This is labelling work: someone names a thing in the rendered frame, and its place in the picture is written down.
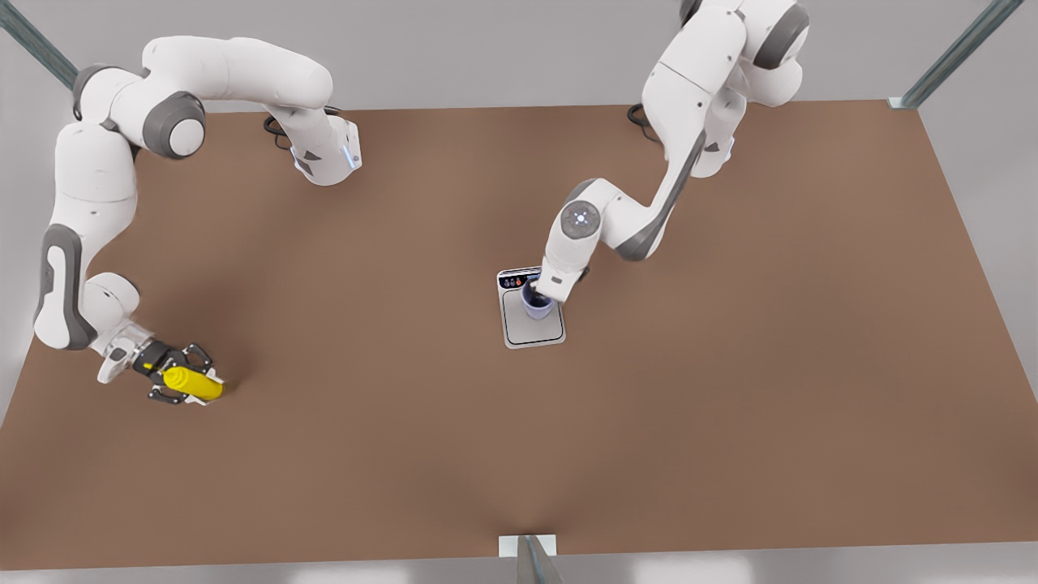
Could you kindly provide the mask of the silver frame post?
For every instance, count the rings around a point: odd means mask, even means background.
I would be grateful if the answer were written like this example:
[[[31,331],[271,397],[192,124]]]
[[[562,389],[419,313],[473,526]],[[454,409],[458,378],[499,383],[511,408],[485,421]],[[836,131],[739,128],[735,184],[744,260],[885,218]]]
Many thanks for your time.
[[[556,535],[501,535],[498,556],[516,559],[516,584],[564,584],[553,563]]]
[[[21,45],[40,66],[52,74],[64,88],[73,89],[75,77],[79,69],[59,51],[40,30],[30,22],[11,0],[0,0],[0,29],[8,33],[16,43]]]
[[[887,98],[890,110],[918,110],[1025,2],[1026,0],[990,0],[911,88],[901,96]]]

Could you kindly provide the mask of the pale blue cup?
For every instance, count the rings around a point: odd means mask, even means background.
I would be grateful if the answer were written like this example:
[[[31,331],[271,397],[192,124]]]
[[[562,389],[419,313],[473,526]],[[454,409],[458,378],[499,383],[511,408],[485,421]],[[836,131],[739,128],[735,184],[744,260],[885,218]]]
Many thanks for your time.
[[[555,303],[556,303],[556,301],[553,298],[548,297],[548,296],[546,296],[544,294],[541,294],[543,296],[543,303],[542,304],[527,304],[525,302],[525,282],[524,282],[523,287],[520,290],[520,295],[521,295],[521,301],[522,301],[522,304],[523,304],[523,307],[524,307],[524,311],[529,316],[529,318],[531,318],[531,319],[544,319],[544,318],[546,318],[548,316],[548,314],[550,313],[550,311],[552,310],[552,308],[555,306]]]

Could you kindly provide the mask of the grey kitchen scale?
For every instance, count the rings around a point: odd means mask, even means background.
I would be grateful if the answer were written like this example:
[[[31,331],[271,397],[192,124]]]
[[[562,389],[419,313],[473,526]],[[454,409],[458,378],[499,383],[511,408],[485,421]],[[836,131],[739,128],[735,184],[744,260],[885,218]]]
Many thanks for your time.
[[[498,307],[507,347],[548,346],[566,340],[566,324],[559,303],[544,319],[531,319],[525,313],[520,290],[527,277],[540,277],[538,267],[515,268],[496,274]]]

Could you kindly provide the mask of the yellow sauce bottle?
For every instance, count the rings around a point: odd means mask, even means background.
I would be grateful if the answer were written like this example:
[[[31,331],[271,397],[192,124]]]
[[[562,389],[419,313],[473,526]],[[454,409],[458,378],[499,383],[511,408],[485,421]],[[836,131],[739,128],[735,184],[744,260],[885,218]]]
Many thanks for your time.
[[[186,394],[196,401],[211,402],[221,397],[223,381],[215,376],[201,373],[187,367],[171,367],[162,373],[165,387],[179,394]]]

